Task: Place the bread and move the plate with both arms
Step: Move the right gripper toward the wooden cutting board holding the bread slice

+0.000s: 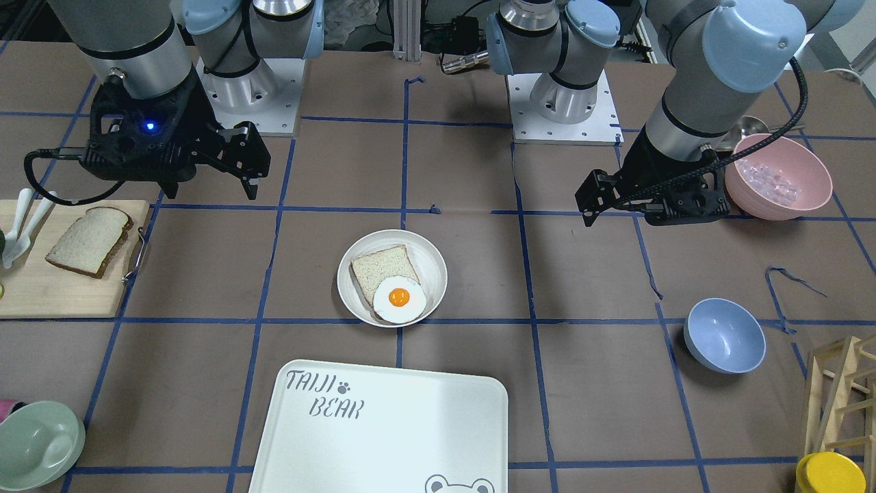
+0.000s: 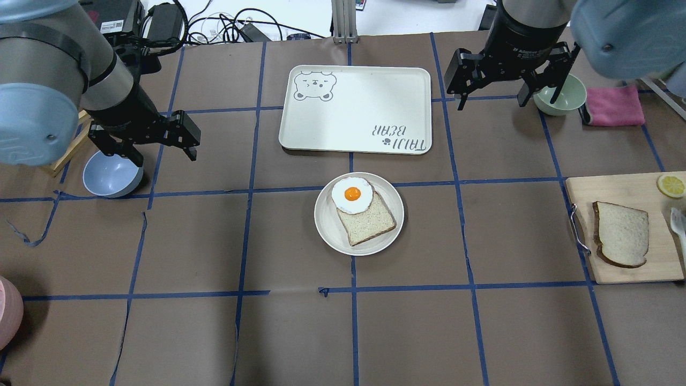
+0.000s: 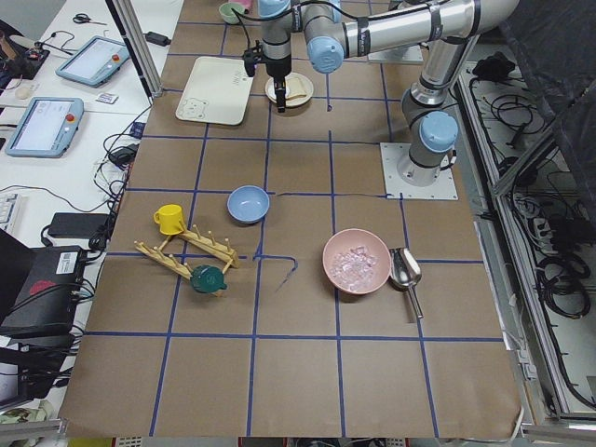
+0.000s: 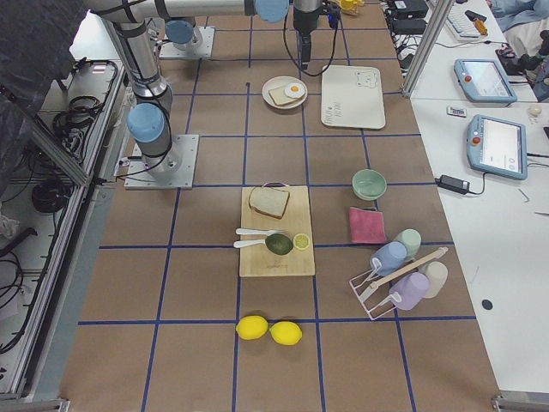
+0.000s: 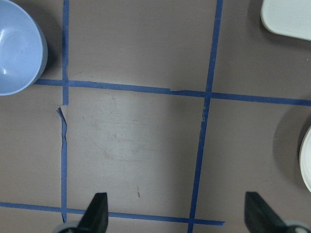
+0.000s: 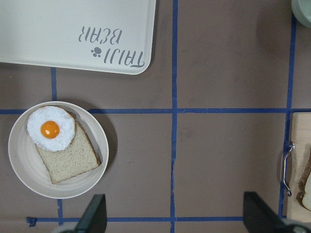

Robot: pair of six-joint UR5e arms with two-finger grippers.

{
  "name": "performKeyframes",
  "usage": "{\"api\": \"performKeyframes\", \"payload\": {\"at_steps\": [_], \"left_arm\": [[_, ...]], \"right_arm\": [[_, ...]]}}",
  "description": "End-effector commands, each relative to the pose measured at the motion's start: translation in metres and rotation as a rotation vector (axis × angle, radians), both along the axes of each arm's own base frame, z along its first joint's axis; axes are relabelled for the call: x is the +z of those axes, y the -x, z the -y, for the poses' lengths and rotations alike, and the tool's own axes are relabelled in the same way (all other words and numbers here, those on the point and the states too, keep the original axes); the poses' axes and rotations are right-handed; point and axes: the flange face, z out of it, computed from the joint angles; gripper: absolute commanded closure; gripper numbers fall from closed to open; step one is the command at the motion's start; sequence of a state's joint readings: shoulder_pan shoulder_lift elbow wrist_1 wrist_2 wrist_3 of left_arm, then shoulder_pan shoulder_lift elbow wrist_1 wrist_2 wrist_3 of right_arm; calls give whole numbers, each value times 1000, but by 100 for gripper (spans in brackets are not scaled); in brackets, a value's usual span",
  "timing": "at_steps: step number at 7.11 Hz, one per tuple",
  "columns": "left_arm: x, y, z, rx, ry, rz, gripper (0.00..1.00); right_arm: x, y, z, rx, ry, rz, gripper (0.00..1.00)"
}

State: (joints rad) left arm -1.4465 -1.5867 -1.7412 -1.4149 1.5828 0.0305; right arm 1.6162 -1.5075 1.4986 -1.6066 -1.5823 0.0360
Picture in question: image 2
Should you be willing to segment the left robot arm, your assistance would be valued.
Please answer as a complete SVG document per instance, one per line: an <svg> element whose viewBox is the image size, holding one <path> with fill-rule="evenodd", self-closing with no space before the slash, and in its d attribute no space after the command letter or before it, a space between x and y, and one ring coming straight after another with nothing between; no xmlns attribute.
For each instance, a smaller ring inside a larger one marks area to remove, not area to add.
<svg viewBox="0 0 686 386"><path fill-rule="evenodd" d="M2 1L1 159L44 166L66 154L82 110L105 156L144 164L139 144L179 147L196 160L201 131L178 110L164 117L140 86L177 51L187 16L162 41L142 36L140 1Z"/></svg>

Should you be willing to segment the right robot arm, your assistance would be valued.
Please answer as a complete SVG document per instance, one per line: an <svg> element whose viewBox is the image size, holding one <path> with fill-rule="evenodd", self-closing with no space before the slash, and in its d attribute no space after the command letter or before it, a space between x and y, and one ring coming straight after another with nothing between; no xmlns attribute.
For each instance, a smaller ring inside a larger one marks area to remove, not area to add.
<svg viewBox="0 0 686 386"><path fill-rule="evenodd" d="M500 1L485 47L454 51L444 88L459 110L497 81L523 81L521 107L546 87L556 102L581 51L616 80L684 63L684 20L684 1Z"/></svg>

